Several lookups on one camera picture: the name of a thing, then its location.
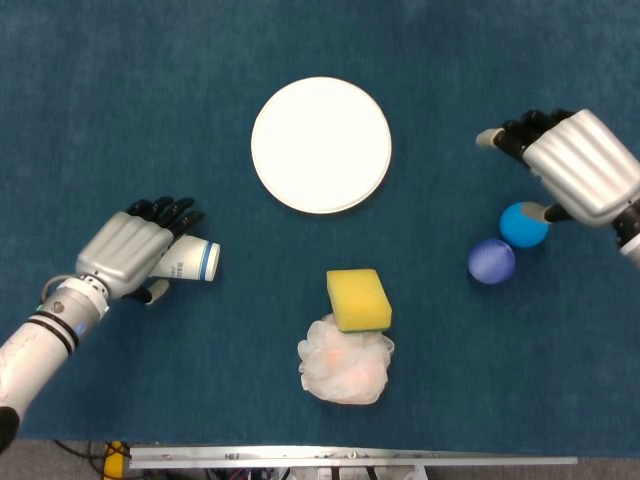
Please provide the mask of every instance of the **metal bar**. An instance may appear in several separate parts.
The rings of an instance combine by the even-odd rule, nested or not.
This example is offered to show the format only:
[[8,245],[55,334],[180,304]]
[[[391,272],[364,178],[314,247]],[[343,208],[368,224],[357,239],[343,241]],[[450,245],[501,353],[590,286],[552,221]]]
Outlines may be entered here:
[[306,446],[134,447],[130,468],[572,465],[576,457]]

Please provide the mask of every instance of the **robotic hand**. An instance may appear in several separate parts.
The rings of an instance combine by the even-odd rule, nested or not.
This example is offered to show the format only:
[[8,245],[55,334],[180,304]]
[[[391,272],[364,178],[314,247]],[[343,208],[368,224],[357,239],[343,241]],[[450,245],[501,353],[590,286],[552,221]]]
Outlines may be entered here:
[[522,162],[558,201],[527,204],[523,213],[549,223],[612,224],[620,251],[640,267],[640,164],[593,113],[532,110],[476,143]]
[[140,200],[116,213],[80,252],[70,277],[0,348],[0,452],[47,380],[122,297],[149,303],[142,286],[171,245],[204,217],[194,201]]

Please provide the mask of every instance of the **yellow sponge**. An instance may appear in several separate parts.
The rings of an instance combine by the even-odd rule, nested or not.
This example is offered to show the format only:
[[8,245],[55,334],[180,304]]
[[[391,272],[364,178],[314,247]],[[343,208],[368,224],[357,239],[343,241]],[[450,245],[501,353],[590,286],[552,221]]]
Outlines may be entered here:
[[391,305],[375,270],[330,270],[327,290],[340,331],[386,330],[391,326]]

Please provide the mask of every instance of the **blue fabric surface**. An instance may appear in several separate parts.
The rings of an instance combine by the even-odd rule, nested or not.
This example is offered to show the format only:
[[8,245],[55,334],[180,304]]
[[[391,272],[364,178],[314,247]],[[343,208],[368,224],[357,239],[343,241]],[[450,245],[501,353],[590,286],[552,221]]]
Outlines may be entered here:
[[[222,245],[213,284],[114,304],[22,435],[640,455],[640,274],[612,231],[558,225],[498,288],[466,272],[507,205],[549,200],[478,132],[588,107],[640,152],[637,2],[0,5],[0,336],[134,199],[195,196]],[[365,89],[393,136],[382,187],[326,217],[276,202],[250,153],[264,102],[314,75]],[[366,408],[297,372],[325,271],[355,267],[380,274],[397,346]]]

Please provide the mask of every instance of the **blue ball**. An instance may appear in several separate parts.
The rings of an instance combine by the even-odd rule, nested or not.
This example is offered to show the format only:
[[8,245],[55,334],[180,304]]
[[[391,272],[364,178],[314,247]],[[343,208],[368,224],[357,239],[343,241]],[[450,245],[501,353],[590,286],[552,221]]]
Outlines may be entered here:
[[500,234],[512,246],[535,247],[549,233],[549,224],[523,215],[522,203],[514,203],[500,217]]
[[516,256],[511,247],[497,238],[476,244],[469,253],[467,268],[473,278],[487,285],[507,280],[516,269]]

